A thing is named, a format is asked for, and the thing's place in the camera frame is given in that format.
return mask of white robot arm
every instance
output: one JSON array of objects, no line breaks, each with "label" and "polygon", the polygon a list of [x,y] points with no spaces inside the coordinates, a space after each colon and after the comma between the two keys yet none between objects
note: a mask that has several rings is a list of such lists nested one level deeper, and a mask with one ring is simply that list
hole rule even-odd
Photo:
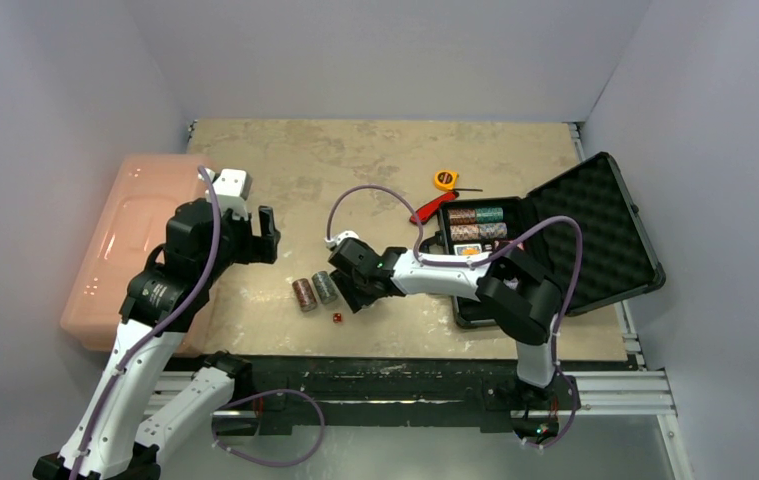
[{"label": "white robot arm", "polygon": [[539,389],[552,382],[551,329],[564,296],[552,275],[525,252],[514,249],[479,266],[488,253],[415,255],[390,247],[380,256],[352,231],[330,239],[327,247],[337,269],[332,279],[354,313],[388,296],[432,293],[476,300],[516,341],[518,379]]},{"label": "white robot arm", "polygon": [[188,388],[138,425],[214,281],[234,263],[276,261],[280,233],[271,208],[259,207],[261,235],[253,235],[246,208],[250,183],[244,171],[223,170],[212,181],[214,196],[212,188],[206,192],[211,204],[198,199],[176,209],[167,241],[129,282],[114,347],[82,420],[57,454],[38,460],[34,478],[156,479],[158,463],[214,410],[255,393],[249,364],[220,352]]}]

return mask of pink plastic container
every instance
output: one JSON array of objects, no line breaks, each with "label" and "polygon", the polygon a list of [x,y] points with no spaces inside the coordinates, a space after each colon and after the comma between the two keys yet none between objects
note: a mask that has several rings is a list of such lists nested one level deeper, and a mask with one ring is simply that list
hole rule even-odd
[{"label": "pink plastic container", "polygon": [[[149,252],[164,242],[167,220],[176,207],[205,193],[197,178],[199,165],[212,167],[204,155],[126,157],[61,316],[61,327],[85,348],[108,351],[114,345],[129,280],[143,269]],[[214,292],[194,318],[177,355],[204,353]]]}]

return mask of yellow tape measure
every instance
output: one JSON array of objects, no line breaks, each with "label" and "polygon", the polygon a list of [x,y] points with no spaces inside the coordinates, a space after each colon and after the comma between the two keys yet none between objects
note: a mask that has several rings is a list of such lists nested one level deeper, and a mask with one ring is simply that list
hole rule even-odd
[{"label": "yellow tape measure", "polygon": [[449,192],[451,190],[467,191],[467,192],[481,192],[481,188],[456,188],[456,182],[458,181],[458,172],[452,170],[438,170],[432,182],[438,187],[438,190]]}]

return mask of beige tabletop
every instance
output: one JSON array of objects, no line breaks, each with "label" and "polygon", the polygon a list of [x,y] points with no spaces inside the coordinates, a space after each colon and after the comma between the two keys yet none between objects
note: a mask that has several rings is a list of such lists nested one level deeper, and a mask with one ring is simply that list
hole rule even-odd
[{"label": "beige tabletop", "polygon": [[[203,119],[188,153],[248,171],[250,204],[272,206],[282,232],[275,265],[233,267],[216,286],[206,351],[244,355],[516,358],[498,328],[457,327],[448,297],[386,298],[357,315],[339,299],[302,313],[291,282],[331,270],[326,219],[350,187],[384,185],[417,208],[441,193],[432,185],[439,169],[458,171],[458,187],[485,190],[462,194],[470,199],[523,196],[577,163],[564,124]],[[391,196],[360,191],[341,204],[333,233],[354,230],[380,253],[411,248],[408,217]],[[332,322],[335,312],[343,323]],[[613,307],[566,319],[559,347],[563,359],[626,359]]]}]

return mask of red handle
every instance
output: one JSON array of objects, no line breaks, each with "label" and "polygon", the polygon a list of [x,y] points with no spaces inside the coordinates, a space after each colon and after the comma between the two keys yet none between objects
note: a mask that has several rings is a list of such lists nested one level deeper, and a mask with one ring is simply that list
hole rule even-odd
[{"label": "red handle", "polygon": [[[458,192],[455,190],[451,190],[440,197],[436,198],[435,200],[432,200],[431,202],[427,203],[426,205],[420,207],[417,209],[417,216],[420,217],[420,223],[426,223],[429,221],[430,218],[434,217],[436,213],[438,213],[438,208],[450,200],[455,200],[458,198]],[[411,218],[408,219],[409,222],[417,225],[417,220],[414,218],[414,215],[411,216]]]}]

